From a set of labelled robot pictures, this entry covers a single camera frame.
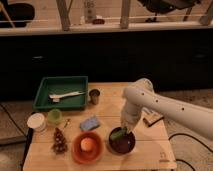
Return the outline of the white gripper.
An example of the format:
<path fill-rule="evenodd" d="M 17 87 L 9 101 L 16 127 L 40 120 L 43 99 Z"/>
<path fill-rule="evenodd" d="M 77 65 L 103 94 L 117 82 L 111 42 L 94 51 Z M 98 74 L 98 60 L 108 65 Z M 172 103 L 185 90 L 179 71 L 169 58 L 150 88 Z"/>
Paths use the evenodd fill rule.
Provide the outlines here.
<path fill-rule="evenodd" d="M 141 107 L 126 102 L 121 110 L 121 127 L 133 131 L 141 119 Z"/>

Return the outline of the small packet under arm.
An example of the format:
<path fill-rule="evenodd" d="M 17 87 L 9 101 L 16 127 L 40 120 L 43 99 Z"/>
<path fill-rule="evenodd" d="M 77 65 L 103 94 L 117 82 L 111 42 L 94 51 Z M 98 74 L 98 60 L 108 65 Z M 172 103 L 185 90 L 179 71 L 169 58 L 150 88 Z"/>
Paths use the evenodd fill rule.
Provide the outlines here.
<path fill-rule="evenodd" d="M 157 122 L 159 122 L 160 120 L 163 119 L 163 116 L 157 112 L 153 112 L 151 114 L 144 112 L 143 113 L 144 117 L 143 117 L 143 122 L 148 126 L 151 127 L 154 124 L 156 124 Z"/>

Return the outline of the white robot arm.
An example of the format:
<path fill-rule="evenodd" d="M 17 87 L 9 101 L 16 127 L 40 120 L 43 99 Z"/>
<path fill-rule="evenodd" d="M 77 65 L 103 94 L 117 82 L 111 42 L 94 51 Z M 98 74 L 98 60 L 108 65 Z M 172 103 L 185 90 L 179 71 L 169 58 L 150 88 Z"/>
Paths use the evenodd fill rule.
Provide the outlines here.
<path fill-rule="evenodd" d="M 125 87 L 123 97 L 126 101 L 121 111 L 121 126 L 127 128 L 127 132 L 134 130 L 142 109 L 147 108 L 213 140 L 213 109 L 158 95 L 152 82 L 146 78 Z"/>

